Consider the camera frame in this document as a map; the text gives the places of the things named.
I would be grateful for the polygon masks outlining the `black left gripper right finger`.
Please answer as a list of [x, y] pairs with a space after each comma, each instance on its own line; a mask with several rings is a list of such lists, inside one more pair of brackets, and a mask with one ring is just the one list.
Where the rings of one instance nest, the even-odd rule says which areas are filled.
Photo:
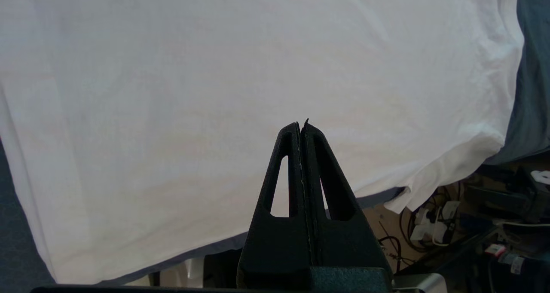
[[301, 161], [311, 260], [315, 266], [361, 268], [393, 281], [385, 258], [328, 140], [305, 122]]

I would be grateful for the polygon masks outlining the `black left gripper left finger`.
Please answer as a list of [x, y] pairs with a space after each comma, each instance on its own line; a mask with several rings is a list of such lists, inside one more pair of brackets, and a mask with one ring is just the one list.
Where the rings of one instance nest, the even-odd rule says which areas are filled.
[[[310, 288], [311, 255], [299, 142], [296, 122], [283, 127], [277, 135], [239, 260], [236, 285], [240, 289]], [[287, 158], [289, 216], [276, 217], [271, 211], [283, 158]]]

